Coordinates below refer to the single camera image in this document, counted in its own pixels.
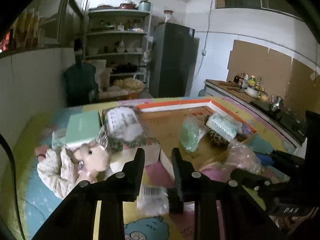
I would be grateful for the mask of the pink plush pig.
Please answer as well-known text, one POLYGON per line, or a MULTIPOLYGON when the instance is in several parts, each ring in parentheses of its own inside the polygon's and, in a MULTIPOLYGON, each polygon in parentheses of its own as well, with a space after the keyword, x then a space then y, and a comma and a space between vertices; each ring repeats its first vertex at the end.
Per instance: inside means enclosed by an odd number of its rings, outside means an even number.
POLYGON ((97 142, 82 144, 74 151, 74 159, 78 163, 78 175, 75 184, 81 181, 96 183, 110 166, 110 154, 97 142))

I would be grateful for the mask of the white bowl on counter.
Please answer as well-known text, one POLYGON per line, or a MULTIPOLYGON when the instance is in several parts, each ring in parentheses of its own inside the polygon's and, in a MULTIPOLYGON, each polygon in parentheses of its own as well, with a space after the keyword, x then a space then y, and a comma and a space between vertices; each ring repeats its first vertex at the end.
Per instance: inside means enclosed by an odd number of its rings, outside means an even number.
POLYGON ((245 89, 245 93, 250 96, 250 97, 253 97, 253 98, 259 98, 260 95, 259 95, 259 91, 252 88, 252 87, 247 87, 245 89))

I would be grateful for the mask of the colourful cartoon play mat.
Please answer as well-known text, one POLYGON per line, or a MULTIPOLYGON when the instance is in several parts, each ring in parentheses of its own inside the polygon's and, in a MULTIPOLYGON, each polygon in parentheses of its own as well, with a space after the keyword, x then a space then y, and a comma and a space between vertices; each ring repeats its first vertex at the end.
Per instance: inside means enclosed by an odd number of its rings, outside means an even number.
POLYGON ((204 129, 218 113, 238 128, 237 140, 260 153, 295 152, 283 135, 253 111, 217 96, 107 102, 33 116, 13 149, 16 187, 9 170, 1 177, 1 216, 17 239, 31 239, 82 180, 92 185, 122 170, 136 150, 145 151, 142 184, 171 188, 171 150, 209 178, 225 182, 239 161, 205 134, 194 152, 181 144, 185 124, 204 129))

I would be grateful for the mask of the white floral cloth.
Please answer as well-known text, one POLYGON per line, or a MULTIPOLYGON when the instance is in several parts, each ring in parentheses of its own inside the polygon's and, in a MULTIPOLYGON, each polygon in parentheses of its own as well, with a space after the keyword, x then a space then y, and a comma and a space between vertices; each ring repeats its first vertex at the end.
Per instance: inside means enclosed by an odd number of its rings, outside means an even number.
POLYGON ((73 157, 73 151, 66 146, 49 148, 38 155, 39 178, 57 198, 64 199, 75 187, 78 174, 73 157))

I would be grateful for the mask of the dark green water jug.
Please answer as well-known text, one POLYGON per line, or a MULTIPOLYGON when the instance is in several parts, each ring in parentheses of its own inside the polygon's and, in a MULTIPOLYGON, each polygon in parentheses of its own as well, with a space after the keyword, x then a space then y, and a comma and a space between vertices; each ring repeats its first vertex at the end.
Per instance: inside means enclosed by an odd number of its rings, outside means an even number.
POLYGON ((98 84, 95 81, 96 67, 83 59, 83 42, 74 40, 75 64, 68 67, 63 78, 68 107, 87 105, 95 102, 98 95, 98 84))

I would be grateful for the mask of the wet wipes pack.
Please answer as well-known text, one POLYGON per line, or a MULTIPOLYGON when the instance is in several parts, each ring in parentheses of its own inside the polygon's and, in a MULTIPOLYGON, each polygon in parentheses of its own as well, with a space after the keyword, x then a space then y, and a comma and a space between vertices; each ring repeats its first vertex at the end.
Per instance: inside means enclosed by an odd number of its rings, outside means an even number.
POLYGON ((234 124, 217 112, 209 116, 206 126, 227 141, 234 139, 238 132, 238 128, 234 124))

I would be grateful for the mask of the yellow green bottle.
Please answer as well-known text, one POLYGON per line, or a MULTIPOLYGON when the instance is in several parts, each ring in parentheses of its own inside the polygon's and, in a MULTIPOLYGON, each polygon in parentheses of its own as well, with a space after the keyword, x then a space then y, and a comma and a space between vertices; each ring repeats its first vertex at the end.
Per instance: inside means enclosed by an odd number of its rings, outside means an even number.
POLYGON ((256 83, 256 78, 254 75, 251 75, 251 77, 249 78, 248 80, 248 84, 251 86, 251 87, 255 87, 255 83, 256 83))

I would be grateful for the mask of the light blue pot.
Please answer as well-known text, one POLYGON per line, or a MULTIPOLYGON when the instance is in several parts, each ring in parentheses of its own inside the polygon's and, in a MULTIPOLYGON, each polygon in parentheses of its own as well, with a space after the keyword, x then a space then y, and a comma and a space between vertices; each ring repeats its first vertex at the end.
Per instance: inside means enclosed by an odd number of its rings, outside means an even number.
POLYGON ((151 11, 151 2, 149 0, 141 0, 138 3, 138 10, 144 11, 144 12, 150 12, 151 11))

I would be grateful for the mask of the steel kettle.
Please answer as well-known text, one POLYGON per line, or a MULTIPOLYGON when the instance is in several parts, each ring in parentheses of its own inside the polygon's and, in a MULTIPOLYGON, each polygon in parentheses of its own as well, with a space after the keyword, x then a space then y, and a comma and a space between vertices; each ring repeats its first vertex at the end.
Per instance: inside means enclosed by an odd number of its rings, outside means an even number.
POLYGON ((269 104, 269 110, 272 112, 276 112, 278 110, 282 110, 285 108, 284 99, 281 96, 271 96, 271 102, 269 104))

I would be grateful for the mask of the red lidded pot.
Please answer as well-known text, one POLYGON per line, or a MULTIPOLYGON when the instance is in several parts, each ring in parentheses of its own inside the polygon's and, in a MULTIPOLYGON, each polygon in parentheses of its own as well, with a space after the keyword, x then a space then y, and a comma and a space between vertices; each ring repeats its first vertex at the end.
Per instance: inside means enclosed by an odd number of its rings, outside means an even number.
POLYGON ((121 3, 120 6, 118 7, 119 9, 130 9, 133 10, 136 8, 136 3, 133 2, 132 0, 126 0, 125 2, 121 3))

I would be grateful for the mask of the mint green box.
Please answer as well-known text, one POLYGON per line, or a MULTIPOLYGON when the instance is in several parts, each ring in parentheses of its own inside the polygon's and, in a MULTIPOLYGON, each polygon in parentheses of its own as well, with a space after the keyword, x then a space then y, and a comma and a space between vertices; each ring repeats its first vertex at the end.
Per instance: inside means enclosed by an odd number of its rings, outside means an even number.
POLYGON ((82 112, 71 115, 65 137, 69 149, 79 148, 95 139, 101 127, 98 111, 82 112))

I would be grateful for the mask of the orange rimmed cardboard box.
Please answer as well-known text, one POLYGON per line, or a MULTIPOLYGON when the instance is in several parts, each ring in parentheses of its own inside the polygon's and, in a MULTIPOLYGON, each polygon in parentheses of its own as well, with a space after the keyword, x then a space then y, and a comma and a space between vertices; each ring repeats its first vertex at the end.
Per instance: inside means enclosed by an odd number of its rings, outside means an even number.
POLYGON ((222 151, 213 148, 205 139, 208 127, 205 118, 211 115, 237 122, 244 120, 211 99, 150 102, 136 106, 118 106, 102 112, 103 124, 109 132, 112 152, 110 170, 122 170, 132 161, 136 150, 145 151, 145 165, 161 162, 170 176, 174 176, 171 151, 177 147, 183 158, 195 169, 222 151))

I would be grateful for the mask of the glass jar on refrigerator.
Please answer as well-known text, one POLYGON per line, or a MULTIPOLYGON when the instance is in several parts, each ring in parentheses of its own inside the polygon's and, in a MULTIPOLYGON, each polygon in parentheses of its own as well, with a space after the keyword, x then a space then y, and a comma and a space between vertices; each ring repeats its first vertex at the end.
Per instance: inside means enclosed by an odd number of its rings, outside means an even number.
POLYGON ((172 10, 164 10, 164 22, 172 23, 173 22, 173 11, 172 10))

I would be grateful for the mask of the green item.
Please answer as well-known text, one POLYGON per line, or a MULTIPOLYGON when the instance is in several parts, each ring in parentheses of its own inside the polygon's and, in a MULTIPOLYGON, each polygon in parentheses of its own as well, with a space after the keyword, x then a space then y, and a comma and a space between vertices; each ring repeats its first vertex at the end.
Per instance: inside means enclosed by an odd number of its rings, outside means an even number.
POLYGON ((206 126, 193 116, 186 117, 179 131, 179 141, 183 148, 189 152, 195 152, 200 140, 207 133, 206 126))

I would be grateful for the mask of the leopard print cloth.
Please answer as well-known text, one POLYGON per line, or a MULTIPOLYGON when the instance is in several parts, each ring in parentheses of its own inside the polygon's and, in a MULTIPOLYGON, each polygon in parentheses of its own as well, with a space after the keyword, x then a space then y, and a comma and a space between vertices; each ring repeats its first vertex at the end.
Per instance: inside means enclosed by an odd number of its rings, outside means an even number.
POLYGON ((211 129, 208 125, 207 125, 207 121, 209 119, 209 115, 207 115, 205 118, 204 118, 204 124, 205 126, 207 127, 207 130, 208 130, 208 133, 209 133, 209 136, 210 136, 210 139, 212 141, 212 145, 214 146, 219 146, 219 147, 225 147, 225 146, 228 146, 229 142, 223 138, 221 135, 219 135, 216 131, 214 131, 213 129, 211 129))

